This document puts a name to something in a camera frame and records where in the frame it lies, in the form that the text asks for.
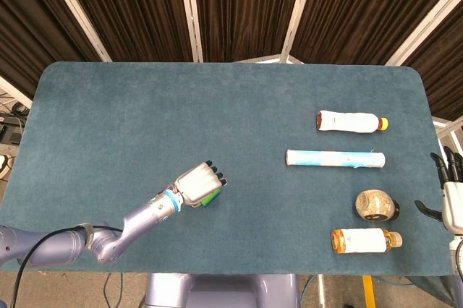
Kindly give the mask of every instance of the bottle label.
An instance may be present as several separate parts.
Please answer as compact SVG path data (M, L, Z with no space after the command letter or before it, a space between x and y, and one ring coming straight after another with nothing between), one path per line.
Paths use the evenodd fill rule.
M345 253L350 252L385 252L386 239L380 228L342 229L346 243Z

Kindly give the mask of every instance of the floor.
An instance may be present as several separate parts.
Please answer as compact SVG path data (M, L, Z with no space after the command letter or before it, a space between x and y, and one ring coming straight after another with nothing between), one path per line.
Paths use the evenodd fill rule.
M16 156L17 147L0 145L0 155L4 153ZM0 181L0 202L6 187L7 183ZM107 273L63 272L59 270L27 272L22 278L17 306L21 308L104 308L107 307L103 296L106 277ZM11 298L15 278L15 272L0 272L0 299L7 303ZM300 276L301 291L308 278L306 275ZM387 279L396 283L408 283L406 278L388 277ZM143 300L146 281L147 275L144 273L125 273L122 301L119 307L138 308ZM365 307L361 277L326 275L323 282L327 308L342 308L345 304L351 304L354 308ZM373 285L378 308L449 307L414 286L392 286L377 280L373 280ZM116 306L119 288L120 276L115 273L110 277L106 291L110 307ZM316 279L308 287L302 307L319 307L318 281Z

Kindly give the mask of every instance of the table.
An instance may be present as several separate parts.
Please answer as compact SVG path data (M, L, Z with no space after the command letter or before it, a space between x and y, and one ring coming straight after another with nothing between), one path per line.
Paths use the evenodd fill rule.
M317 132L321 109L367 111L386 132ZM287 149L377 151L375 168L288 167ZM170 181L211 159L229 185L184 208L110 267L86 254L60 270L149 273L451 273L436 134L419 75L407 67L59 62L47 68L20 145L0 223L52 231L85 221L122 226ZM354 211L366 189L401 205L386 254L336 255L335 228L373 227ZM10 262L4 269L14 269Z

